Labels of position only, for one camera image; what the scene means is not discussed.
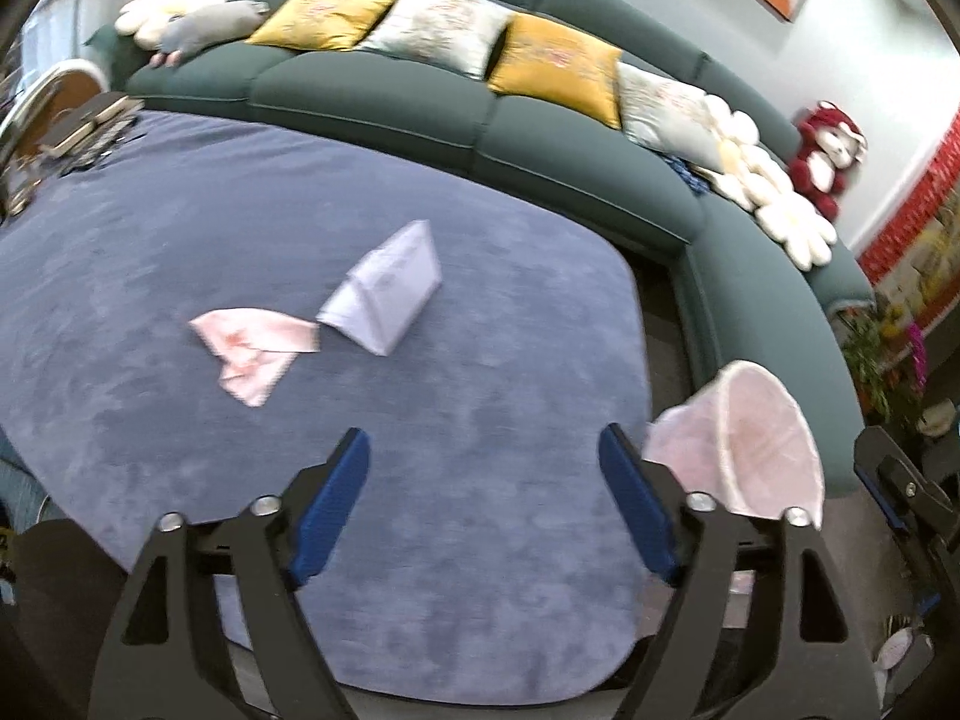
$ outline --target embroidered pillow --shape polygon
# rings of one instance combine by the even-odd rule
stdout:
[[[724,172],[703,89],[662,79],[623,62],[617,62],[616,71],[620,118],[630,140],[697,167]]]
[[[287,0],[247,42],[301,52],[342,52],[363,40],[394,1]]]
[[[619,129],[614,84],[620,54],[592,35],[518,13],[488,87],[501,95],[557,103]]]
[[[482,80],[510,8],[489,0],[399,0],[357,46]]]

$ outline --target gray plush toy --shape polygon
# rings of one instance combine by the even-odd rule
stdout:
[[[265,2],[218,2],[171,20],[160,38],[152,67],[175,67],[209,46],[250,37],[264,23],[270,6]]]

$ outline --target sofa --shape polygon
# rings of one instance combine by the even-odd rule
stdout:
[[[286,0],[266,1],[277,8]],[[710,55],[620,0],[494,0],[558,20],[623,50],[632,65],[720,95],[748,113],[763,146],[795,155],[794,125]],[[88,45],[115,89],[150,108],[267,122],[358,143],[470,179],[563,214],[669,268],[694,384],[733,360],[764,365],[808,420],[827,494],[849,493],[863,428],[829,319],[872,301],[837,244],[802,274],[752,217],[716,194],[696,196],[656,153],[587,116],[534,98],[498,97],[483,81],[371,52],[294,52],[243,41],[179,68],[112,25]]]

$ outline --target pink napkin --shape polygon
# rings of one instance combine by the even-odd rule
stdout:
[[[190,325],[224,361],[220,386],[248,406],[266,402],[299,352],[320,348],[314,322],[266,309],[219,309]]]

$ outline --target wall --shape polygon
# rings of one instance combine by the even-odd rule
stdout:
[[[837,229],[854,251],[896,210],[960,105],[960,56],[901,0],[808,0],[793,23],[756,0],[625,0],[688,38],[793,118],[832,100],[870,160]]]
[[[83,41],[130,0],[40,0],[21,30],[25,86],[52,65],[85,56]]]

